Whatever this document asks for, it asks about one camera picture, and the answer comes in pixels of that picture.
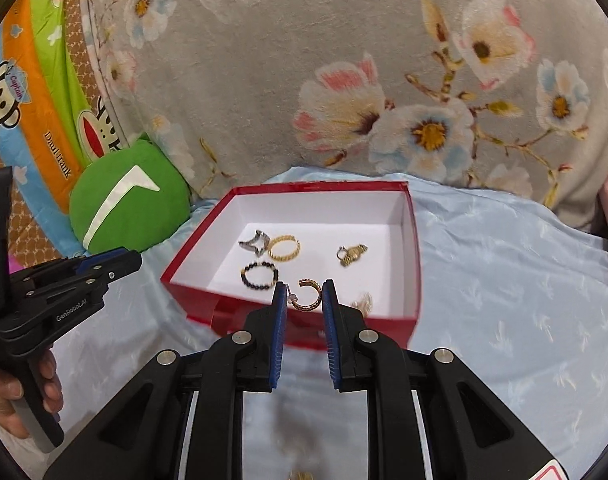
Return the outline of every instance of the red box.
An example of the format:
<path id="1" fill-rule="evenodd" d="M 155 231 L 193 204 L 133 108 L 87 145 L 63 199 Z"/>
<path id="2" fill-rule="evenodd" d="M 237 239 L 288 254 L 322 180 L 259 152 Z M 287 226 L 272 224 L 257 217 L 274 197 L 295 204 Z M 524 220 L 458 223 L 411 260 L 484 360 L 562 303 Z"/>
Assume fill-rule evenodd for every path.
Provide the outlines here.
<path id="1" fill-rule="evenodd" d="M 297 182 L 232 189 L 161 278 L 190 319 L 219 335 L 240 330 L 248 312 L 272 300 L 272 288 L 253 290 L 240 279 L 240 269 L 248 263 L 271 262 L 267 254 L 257 259 L 238 244 L 253 238 L 256 230 L 271 238 L 293 235 L 301 242 L 295 259 L 272 262 L 300 304 L 316 298 L 312 288 L 297 286 L 303 278 L 320 285 L 332 279 L 342 304 L 367 292 L 373 298 L 367 325 L 407 346 L 420 313 L 421 271 L 413 202 L 405 182 Z M 283 253 L 289 252 L 286 243 Z M 343 267 L 338 248 L 358 244 L 368 251 Z M 271 280 L 268 269 L 252 272 L 248 279 L 253 283 Z M 321 307 L 300 312 L 289 306 L 286 343 L 325 348 Z"/>

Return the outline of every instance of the silver ring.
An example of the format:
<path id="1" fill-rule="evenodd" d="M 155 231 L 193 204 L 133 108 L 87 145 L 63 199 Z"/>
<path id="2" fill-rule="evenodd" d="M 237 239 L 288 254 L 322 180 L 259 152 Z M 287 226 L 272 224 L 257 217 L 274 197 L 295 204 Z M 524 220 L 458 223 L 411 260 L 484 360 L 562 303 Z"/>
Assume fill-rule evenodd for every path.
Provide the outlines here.
<path id="1" fill-rule="evenodd" d="M 255 244 L 258 241 L 262 241 L 263 242 L 263 247 L 255 247 Z M 268 244 L 271 243 L 271 238 L 268 236 L 268 234 L 257 230 L 255 231 L 255 236 L 251 239 L 248 240 L 247 242 L 238 242 L 239 246 L 242 249 L 246 249 L 247 251 L 251 251 L 255 253 L 255 256 L 257 256 L 258 258 L 264 254 L 267 250 L 268 250 Z"/>

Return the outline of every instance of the floral fabric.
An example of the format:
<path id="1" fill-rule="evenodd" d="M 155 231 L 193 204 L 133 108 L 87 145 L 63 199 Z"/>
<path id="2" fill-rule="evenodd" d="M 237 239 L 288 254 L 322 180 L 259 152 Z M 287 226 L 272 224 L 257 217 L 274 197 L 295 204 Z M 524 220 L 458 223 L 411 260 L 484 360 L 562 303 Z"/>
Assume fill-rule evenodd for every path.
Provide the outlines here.
<path id="1" fill-rule="evenodd" d="M 308 164 L 506 190 L 590 228 L 608 176 L 594 0 L 81 9 L 113 123 L 129 141 L 146 132 L 202 197 Z"/>

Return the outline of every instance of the gold earring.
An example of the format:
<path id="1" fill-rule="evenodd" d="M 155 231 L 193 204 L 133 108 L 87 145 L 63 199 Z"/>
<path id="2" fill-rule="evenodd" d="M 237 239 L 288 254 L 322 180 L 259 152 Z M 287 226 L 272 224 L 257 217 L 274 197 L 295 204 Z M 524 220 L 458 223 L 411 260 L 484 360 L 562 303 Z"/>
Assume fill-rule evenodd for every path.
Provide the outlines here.
<path id="1" fill-rule="evenodd" d="M 336 253 L 337 259 L 340 261 L 342 267 L 348 267 L 351 263 L 356 262 L 361 258 L 361 255 L 368 251 L 369 248 L 366 245 L 360 244 L 348 249 L 341 246 Z"/>
<path id="2" fill-rule="evenodd" d="M 289 303 L 300 312 L 311 312 L 311 310 L 315 310 L 322 303 L 322 288 L 313 280 L 299 280 L 299 286 L 312 286 L 317 291 L 317 299 L 310 305 L 300 305 L 297 302 L 297 296 L 291 293 L 289 284 L 287 283 L 286 290 L 289 292 Z"/>

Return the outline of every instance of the gold jewelry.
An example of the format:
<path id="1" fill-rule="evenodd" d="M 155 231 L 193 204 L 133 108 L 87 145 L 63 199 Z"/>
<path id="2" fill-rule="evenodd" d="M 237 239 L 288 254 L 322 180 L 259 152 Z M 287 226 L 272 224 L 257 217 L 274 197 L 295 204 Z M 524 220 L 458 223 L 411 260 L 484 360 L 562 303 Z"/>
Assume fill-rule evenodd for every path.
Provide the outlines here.
<path id="1" fill-rule="evenodd" d="M 301 471 L 291 471 L 289 480 L 313 480 L 313 474 L 308 472 L 302 473 Z"/>
<path id="2" fill-rule="evenodd" d="M 313 280 L 299 280 L 299 286 L 312 286 L 317 291 L 317 299 L 314 303 L 311 303 L 310 305 L 298 304 L 297 296 L 295 296 L 295 294 L 291 294 L 289 284 L 287 283 L 286 290 L 289 292 L 289 303 L 300 312 L 310 312 L 311 310 L 315 310 L 320 305 L 320 303 L 322 303 L 322 288 L 317 282 L 314 282 Z"/>
<path id="3" fill-rule="evenodd" d="M 373 310 L 373 297 L 368 292 L 364 292 L 359 297 L 359 300 L 351 303 L 351 307 L 359 310 L 363 317 L 368 317 L 370 312 Z"/>
<path id="4" fill-rule="evenodd" d="M 256 285 L 255 283 L 251 283 L 248 281 L 248 278 L 246 277 L 246 273 L 249 270 L 251 270 L 255 267 L 258 267 L 258 266 L 266 267 L 273 272 L 272 282 L 270 282 L 268 284 L 263 284 L 263 285 Z M 248 288 L 253 288 L 255 290 L 268 290 L 269 288 L 273 288 L 275 283 L 277 283 L 279 281 L 279 270 L 277 270 L 277 267 L 275 267 L 270 262 L 262 262 L 261 264 L 258 262 L 253 262 L 252 264 L 248 264 L 247 266 L 244 267 L 244 269 L 242 269 L 240 271 L 240 275 L 242 276 L 242 283 L 244 283 L 244 285 L 247 286 Z"/>
<path id="5" fill-rule="evenodd" d="M 263 247 L 261 248 L 255 247 L 255 244 L 259 240 L 261 240 L 263 243 Z M 255 256 L 257 256 L 258 258 L 266 252 L 269 243 L 271 243 L 271 238 L 268 236 L 268 234 L 260 231 L 259 229 L 255 231 L 255 236 L 247 242 L 238 242 L 239 246 L 242 249 L 255 252 Z"/>
<path id="6" fill-rule="evenodd" d="M 337 259 L 340 261 L 342 267 L 348 267 L 351 263 L 356 262 L 361 258 L 361 255 L 368 251 L 369 248 L 366 245 L 356 245 L 354 247 L 349 247 L 348 249 L 344 246 L 341 246 L 339 250 L 336 252 Z"/>
<path id="7" fill-rule="evenodd" d="M 296 242 L 297 247 L 292 253 L 285 254 L 284 256 L 279 256 L 279 254 L 273 254 L 273 248 L 280 242 Z M 268 256 L 270 256 L 276 262 L 289 262 L 290 260 L 293 260 L 297 257 L 302 246 L 299 243 L 299 240 L 297 240 L 293 235 L 283 235 L 278 236 L 277 238 L 273 238 L 273 240 L 269 242 L 266 248 L 268 249 Z"/>

